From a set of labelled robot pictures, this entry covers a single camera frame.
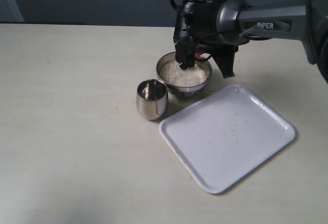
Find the cup rim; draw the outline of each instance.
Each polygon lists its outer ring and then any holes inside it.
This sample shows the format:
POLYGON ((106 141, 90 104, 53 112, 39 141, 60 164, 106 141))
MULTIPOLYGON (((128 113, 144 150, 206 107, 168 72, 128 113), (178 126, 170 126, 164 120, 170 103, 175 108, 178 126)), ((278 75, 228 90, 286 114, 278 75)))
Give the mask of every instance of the cup rim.
POLYGON ((140 82, 139 85, 138 85, 138 87, 137 87, 137 95, 138 95, 139 98, 141 98, 144 101, 149 101, 149 102, 158 101, 158 100, 162 99, 163 97, 165 97, 167 95, 167 93, 168 93, 168 87, 167 87, 167 85, 165 84, 165 82, 163 82, 163 81, 161 81, 159 79, 146 79, 146 80, 140 82), (164 93, 163 96, 161 96, 161 97, 159 97, 159 98, 157 98, 155 100, 148 100, 148 99, 145 99, 144 97, 141 96, 140 91, 139 91, 139 88, 141 87, 142 84, 144 84, 146 82, 150 82, 150 81, 152 81, 152 82, 159 82, 161 85, 164 86, 165 93, 164 93))

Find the table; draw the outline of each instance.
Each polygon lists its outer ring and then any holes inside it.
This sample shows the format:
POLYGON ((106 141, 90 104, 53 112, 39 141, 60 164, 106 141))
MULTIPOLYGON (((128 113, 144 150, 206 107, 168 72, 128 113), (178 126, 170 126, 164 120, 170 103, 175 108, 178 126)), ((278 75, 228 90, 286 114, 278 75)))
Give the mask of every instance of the table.
POLYGON ((0 25, 0 223, 325 223, 328 87, 300 42, 241 46, 194 99, 241 84, 293 124, 286 149, 203 191, 135 106, 172 28, 0 25))

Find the tray rim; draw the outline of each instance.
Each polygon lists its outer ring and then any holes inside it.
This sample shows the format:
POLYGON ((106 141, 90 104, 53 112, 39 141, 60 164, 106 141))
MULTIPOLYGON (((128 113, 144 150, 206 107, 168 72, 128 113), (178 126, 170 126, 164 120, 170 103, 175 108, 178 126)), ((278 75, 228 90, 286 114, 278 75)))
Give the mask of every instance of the tray rim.
POLYGON ((173 151, 173 153, 179 158, 179 160, 181 161, 181 163, 184 165, 184 167, 187 169, 187 171, 192 175, 192 177, 194 178, 194 180, 197 182, 197 184, 206 192, 211 193, 211 194, 219 194, 222 193, 223 191, 225 191, 226 189, 228 189, 230 186, 232 186, 233 184, 237 183, 240 179, 242 179, 244 176, 248 175, 249 173, 251 173, 254 169, 258 168, 263 162, 265 162, 266 160, 268 160, 270 157, 272 157, 274 154, 276 154, 278 151, 282 150, 286 145, 288 145, 290 142, 292 142, 295 139, 296 136, 296 131, 294 126, 289 123, 286 119, 284 119, 279 113, 277 113, 276 111, 274 111, 269 105, 267 105, 266 103, 264 103, 258 96, 254 95, 252 92, 250 92, 247 88, 245 88, 242 85, 239 84, 232 84, 232 85, 228 85, 224 88, 222 88, 221 90, 218 90, 217 92, 211 94, 210 96, 203 98, 195 103, 193 103, 192 105, 178 111, 177 113, 165 118, 164 120, 162 120, 159 123, 158 126, 158 130, 159 133, 161 134, 161 136, 163 137, 163 139, 166 141, 166 143, 169 145, 169 147, 171 148, 171 150, 173 151), (237 180, 232 180, 232 182, 229 182, 227 185, 221 186, 220 188, 209 188, 207 186, 205 186, 201 180, 197 177, 197 175, 193 172, 192 168, 188 165, 187 162, 185 162, 184 158, 180 155, 180 153, 177 152, 178 148, 176 148, 169 140, 169 138, 167 138, 167 136, 164 134, 163 132, 163 126, 165 125, 165 123, 169 120, 172 119, 172 116, 176 116, 179 117, 181 115, 183 115, 184 113, 190 112, 191 110, 193 110, 196 106, 198 106, 199 103, 207 103, 209 102, 211 99, 213 98, 218 98, 219 96, 224 95, 225 93, 227 93, 228 91, 230 91, 233 88, 239 88, 241 89, 244 93, 246 93, 247 95, 251 95, 253 97, 255 97, 260 103, 262 103, 267 110, 269 110, 270 112, 274 113, 275 116, 277 116, 280 120, 282 120, 287 126, 288 128, 291 130, 292 132, 292 136, 291 139, 286 142, 282 147, 278 147, 277 150, 273 151, 271 154, 269 154, 268 156, 264 157, 262 160, 259 160, 259 164, 256 165, 252 170, 247 171, 245 174, 243 174, 242 176, 238 177, 237 180))

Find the metal cup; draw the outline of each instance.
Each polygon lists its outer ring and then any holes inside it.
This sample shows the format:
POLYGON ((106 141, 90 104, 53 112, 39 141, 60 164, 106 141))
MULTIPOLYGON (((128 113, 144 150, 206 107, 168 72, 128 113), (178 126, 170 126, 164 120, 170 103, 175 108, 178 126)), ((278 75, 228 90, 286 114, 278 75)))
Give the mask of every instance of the metal cup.
POLYGON ((168 91, 166 85, 157 79, 141 82, 137 88, 137 108, 148 120, 162 117, 168 107, 168 91))

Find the robotic arm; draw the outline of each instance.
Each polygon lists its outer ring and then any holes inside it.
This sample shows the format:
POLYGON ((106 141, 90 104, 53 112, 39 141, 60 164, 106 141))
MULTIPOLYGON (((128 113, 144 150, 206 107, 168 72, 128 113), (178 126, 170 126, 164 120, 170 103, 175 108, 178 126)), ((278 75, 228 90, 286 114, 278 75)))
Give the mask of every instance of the robotic arm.
POLYGON ((234 56, 250 40, 284 38, 303 43, 310 64, 328 82, 328 0, 298 0, 251 6, 245 0, 184 0, 177 11, 173 41, 182 69, 198 56, 213 58, 223 78, 234 76, 234 56))

